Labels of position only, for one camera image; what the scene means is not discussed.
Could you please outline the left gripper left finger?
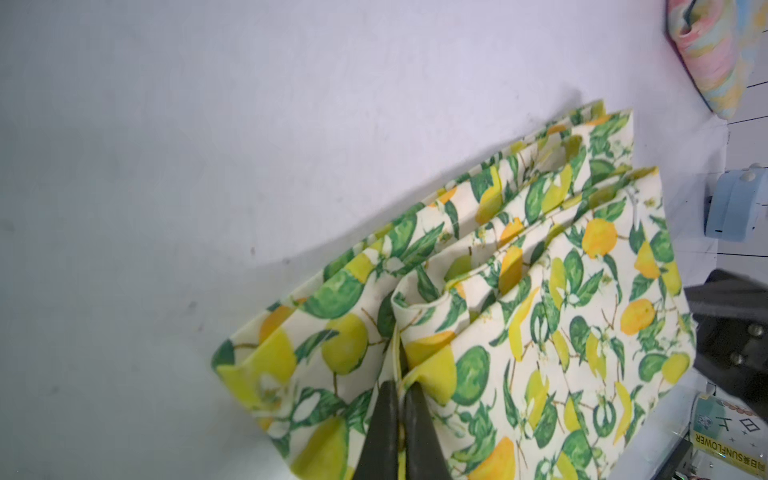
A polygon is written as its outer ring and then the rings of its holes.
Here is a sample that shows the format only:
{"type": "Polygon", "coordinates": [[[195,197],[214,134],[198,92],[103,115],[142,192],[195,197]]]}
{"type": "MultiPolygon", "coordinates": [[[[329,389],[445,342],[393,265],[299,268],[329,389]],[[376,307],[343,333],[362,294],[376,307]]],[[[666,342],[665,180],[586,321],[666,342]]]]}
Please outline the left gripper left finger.
{"type": "Polygon", "coordinates": [[[354,480],[398,478],[399,401],[394,381],[381,384],[354,480]]]}

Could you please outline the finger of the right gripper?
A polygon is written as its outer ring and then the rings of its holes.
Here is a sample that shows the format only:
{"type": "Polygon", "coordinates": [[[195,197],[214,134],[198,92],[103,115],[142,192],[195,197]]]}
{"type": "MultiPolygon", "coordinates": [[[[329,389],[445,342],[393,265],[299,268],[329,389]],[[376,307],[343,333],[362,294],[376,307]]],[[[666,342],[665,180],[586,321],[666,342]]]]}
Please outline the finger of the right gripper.
{"type": "Polygon", "coordinates": [[[767,418],[767,285],[723,269],[684,289],[697,323],[695,369],[767,418]]]}

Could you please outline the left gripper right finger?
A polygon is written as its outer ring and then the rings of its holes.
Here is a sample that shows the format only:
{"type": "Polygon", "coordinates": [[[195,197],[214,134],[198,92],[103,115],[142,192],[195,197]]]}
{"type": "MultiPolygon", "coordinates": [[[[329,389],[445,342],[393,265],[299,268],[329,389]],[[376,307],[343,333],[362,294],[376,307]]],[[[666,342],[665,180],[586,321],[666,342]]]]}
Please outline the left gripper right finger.
{"type": "Polygon", "coordinates": [[[450,480],[451,475],[419,383],[405,393],[402,420],[405,430],[405,478],[450,480]]]}

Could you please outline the green lemon print skirt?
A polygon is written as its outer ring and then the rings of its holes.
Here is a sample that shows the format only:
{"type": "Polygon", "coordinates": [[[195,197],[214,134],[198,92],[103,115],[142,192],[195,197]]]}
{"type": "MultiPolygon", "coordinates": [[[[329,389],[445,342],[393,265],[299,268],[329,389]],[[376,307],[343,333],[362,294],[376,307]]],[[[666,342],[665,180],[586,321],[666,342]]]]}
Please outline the green lemon print skirt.
{"type": "Polygon", "coordinates": [[[226,339],[212,369],[300,479],[353,479],[386,381],[451,479],[604,479],[691,369],[659,170],[593,102],[493,154],[226,339]]]}

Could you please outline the pastel floral skirt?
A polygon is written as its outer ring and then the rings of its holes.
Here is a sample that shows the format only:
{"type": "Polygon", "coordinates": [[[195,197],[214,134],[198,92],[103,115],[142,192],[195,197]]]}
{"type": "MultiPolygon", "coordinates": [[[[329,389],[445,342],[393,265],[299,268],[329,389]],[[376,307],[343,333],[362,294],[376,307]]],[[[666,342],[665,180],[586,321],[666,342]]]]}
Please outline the pastel floral skirt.
{"type": "Polygon", "coordinates": [[[765,1],[670,0],[668,35],[709,109],[735,115],[767,28],[765,1]]]}

